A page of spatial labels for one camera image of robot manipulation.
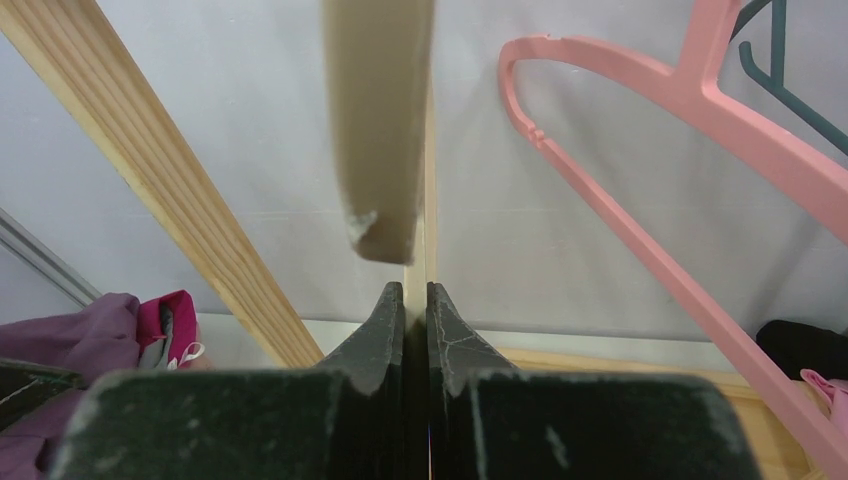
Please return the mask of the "blue-grey plastic hanger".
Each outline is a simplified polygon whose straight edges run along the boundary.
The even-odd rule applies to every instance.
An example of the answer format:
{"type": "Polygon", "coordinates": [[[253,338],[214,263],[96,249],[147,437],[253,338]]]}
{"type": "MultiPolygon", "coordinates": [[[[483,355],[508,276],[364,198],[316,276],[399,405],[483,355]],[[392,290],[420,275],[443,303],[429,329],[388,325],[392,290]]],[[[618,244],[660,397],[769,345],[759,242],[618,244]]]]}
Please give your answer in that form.
{"type": "Polygon", "coordinates": [[[743,1],[728,59],[776,123],[847,161],[845,1],[743,1]]]}

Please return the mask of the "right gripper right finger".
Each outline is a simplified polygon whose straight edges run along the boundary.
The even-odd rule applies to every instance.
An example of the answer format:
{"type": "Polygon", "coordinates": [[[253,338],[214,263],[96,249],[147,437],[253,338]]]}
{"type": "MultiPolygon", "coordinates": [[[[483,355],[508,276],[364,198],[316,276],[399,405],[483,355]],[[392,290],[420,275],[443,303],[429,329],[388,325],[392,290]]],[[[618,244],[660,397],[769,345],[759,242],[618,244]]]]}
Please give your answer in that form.
{"type": "Polygon", "coordinates": [[[729,401],[690,375],[517,367],[428,287],[437,479],[757,479],[729,401]]]}

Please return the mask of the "purple pleated skirt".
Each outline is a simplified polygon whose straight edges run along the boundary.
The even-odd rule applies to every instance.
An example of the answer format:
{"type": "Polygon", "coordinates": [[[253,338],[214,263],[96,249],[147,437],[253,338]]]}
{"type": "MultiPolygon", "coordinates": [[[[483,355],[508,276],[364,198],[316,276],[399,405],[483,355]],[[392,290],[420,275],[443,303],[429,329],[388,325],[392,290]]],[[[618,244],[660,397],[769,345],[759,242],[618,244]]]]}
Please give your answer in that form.
{"type": "MultiPolygon", "coordinates": [[[[1,356],[79,373],[90,384],[118,369],[138,366],[139,300],[109,293],[67,315],[1,327],[1,356]]],[[[83,393],[71,390],[1,433],[1,477],[44,479],[83,393]]]]}

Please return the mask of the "wooden clothes rack frame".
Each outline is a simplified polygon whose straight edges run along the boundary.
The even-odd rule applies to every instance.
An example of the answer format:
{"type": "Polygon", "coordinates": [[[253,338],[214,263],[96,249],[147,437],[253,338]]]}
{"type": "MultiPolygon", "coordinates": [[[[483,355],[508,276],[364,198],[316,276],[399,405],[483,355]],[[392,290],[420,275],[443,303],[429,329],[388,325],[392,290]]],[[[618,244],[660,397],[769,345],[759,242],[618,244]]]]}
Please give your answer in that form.
{"type": "MultiPolygon", "coordinates": [[[[520,110],[519,60],[555,60],[613,80],[700,130],[756,170],[836,237],[847,236],[847,173],[717,86],[736,1],[699,1],[676,66],[588,37],[522,37],[498,63],[515,129],[699,324],[832,479],[847,475],[847,440],[715,300],[574,160],[520,110]]],[[[280,363],[318,348],[259,259],[173,120],[93,1],[5,1],[2,33],[109,159],[237,319],[280,363]]]]}

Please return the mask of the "beige wooden hanger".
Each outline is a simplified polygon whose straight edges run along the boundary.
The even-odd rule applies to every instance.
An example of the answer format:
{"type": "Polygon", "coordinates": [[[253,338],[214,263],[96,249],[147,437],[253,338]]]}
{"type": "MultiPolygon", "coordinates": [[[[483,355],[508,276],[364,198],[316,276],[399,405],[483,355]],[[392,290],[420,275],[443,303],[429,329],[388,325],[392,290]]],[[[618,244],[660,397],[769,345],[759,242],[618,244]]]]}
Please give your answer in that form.
{"type": "Polygon", "coordinates": [[[324,1],[321,10],[348,241],[365,260],[410,265],[420,237],[435,4],[324,1]]]}

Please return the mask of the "pink plastic hanger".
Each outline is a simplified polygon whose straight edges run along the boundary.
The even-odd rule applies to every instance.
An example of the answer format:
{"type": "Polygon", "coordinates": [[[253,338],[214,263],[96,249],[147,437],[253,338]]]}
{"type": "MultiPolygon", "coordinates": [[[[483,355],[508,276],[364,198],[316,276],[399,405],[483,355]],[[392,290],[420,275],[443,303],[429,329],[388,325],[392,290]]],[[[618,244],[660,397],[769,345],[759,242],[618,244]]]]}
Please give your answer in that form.
{"type": "MultiPolygon", "coordinates": [[[[522,61],[522,103],[547,137],[656,239],[747,331],[771,319],[847,324],[847,249],[742,161],[635,93],[581,67],[522,61]]],[[[501,315],[531,329],[692,340],[672,296],[541,157],[515,170],[538,225],[501,315]]]]}

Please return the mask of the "black floral garment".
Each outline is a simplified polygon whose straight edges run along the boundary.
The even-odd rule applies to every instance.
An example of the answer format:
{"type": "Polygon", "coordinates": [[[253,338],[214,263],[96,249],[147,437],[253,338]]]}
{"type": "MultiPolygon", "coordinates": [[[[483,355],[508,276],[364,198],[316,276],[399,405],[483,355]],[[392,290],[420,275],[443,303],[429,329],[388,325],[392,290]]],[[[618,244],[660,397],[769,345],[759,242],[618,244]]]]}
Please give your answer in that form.
{"type": "Polygon", "coordinates": [[[790,379],[810,369],[826,379],[847,379],[847,337],[834,331],[786,320],[771,320],[755,343],[790,379]]]}

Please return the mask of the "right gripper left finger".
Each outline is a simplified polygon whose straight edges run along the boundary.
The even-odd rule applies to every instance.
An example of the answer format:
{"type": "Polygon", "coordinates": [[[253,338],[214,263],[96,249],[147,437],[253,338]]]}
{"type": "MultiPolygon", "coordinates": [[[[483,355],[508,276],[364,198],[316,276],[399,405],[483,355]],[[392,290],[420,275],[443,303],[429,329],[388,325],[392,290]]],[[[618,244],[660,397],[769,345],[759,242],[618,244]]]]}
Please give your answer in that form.
{"type": "Polygon", "coordinates": [[[73,415],[53,479],[400,479],[403,291],[305,369],[124,371],[73,415]]]}

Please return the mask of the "magenta skirt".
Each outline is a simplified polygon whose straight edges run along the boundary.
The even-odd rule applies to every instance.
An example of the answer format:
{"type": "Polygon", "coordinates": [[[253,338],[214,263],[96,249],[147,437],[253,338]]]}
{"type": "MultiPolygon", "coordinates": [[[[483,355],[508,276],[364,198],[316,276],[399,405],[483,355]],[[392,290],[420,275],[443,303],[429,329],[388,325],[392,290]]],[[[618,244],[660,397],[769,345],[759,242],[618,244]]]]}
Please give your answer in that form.
{"type": "Polygon", "coordinates": [[[205,354],[191,295],[179,290],[140,305],[136,340],[141,369],[191,367],[205,354]]]}

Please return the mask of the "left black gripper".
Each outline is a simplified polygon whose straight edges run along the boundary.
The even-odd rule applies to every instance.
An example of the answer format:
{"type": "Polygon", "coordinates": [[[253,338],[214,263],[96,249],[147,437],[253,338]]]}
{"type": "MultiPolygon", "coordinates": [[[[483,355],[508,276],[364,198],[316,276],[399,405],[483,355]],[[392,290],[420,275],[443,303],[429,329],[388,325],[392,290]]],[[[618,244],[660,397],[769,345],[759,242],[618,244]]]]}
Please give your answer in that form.
{"type": "Polygon", "coordinates": [[[1,359],[1,430],[69,390],[87,388],[83,376],[67,369],[1,359]]]}

